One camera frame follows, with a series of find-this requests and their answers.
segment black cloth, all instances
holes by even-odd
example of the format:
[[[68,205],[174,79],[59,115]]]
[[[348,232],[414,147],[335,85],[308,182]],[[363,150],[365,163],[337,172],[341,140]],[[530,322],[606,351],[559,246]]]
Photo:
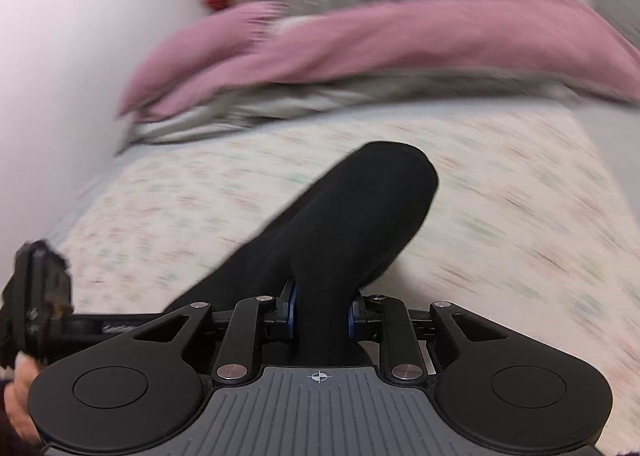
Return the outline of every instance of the black cloth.
[[[401,143],[372,142],[335,165],[254,239],[177,298],[216,310],[298,287],[293,363],[357,364],[348,336],[356,291],[377,279],[416,234],[438,187],[427,157]]]

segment gray ribbed plate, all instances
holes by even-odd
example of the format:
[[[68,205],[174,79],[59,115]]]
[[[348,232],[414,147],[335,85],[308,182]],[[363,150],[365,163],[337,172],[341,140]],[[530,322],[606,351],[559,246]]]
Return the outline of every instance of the gray ribbed plate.
[[[266,368],[213,394],[175,438],[136,456],[495,456],[437,415],[425,394],[373,368]],[[65,453],[50,449],[47,456]]]

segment triangular cutout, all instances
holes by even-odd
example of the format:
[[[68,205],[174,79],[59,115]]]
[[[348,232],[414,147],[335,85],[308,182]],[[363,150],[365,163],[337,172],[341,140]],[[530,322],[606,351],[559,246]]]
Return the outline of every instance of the triangular cutout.
[[[146,342],[171,342],[188,320],[188,315],[178,315],[167,322],[159,324],[155,328],[140,333],[140,335],[134,338],[137,341]]]
[[[507,338],[507,335],[499,331],[474,321],[471,317],[456,313],[452,315],[453,320],[465,334],[465,337],[472,342],[499,341]]]

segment pink pillow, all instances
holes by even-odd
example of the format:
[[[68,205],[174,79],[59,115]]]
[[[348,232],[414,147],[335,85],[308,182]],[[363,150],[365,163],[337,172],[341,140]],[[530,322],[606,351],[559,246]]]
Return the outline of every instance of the pink pillow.
[[[268,23],[286,7],[279,2],[249,2],[177,31],[136,68],[124,90],[118,115],[146,105],[188,76],[263,41],[268,37]]]

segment black device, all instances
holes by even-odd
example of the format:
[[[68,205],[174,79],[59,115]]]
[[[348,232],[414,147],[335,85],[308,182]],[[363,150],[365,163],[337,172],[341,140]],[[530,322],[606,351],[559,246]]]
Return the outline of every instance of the black device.
[[[14,348],[52,362],[28,398],[48,456],[587,456],[612,406],[586,362],[445,301],[357,295],[349,333],[379,365],[300,368],[261,359],[295,342],[292,281],[232,311],[79,315],[37,242],[12,282]]]

